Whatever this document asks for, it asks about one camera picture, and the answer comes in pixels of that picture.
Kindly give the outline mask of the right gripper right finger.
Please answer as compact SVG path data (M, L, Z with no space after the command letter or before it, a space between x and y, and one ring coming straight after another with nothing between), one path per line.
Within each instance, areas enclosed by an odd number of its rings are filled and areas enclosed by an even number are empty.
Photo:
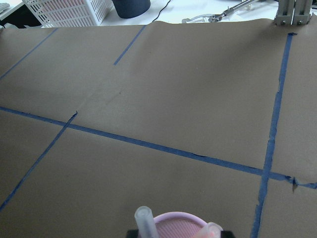
M221 231L221 238L234 238L234 234L232 231Z

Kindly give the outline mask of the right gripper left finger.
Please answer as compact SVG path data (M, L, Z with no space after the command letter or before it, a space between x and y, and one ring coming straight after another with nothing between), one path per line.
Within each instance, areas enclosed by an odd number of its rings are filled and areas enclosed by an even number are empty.
M138 238L139 237L139 230L128 230L126 233L126 238Z

